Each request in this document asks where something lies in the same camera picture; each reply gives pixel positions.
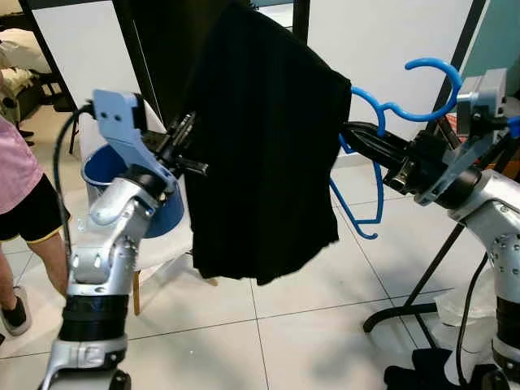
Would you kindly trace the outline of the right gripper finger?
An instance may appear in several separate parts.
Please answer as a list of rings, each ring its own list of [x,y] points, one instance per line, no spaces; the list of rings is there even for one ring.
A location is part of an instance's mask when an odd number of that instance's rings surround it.
[[[385,140],[350,141],[350,148],[390,172],[400,170],[400,149]]]
[[[409,145],[408,141],[393,133],[380,134],[375,123],[343,123],[341,135],[350,149],[364,155],[403,154]]]

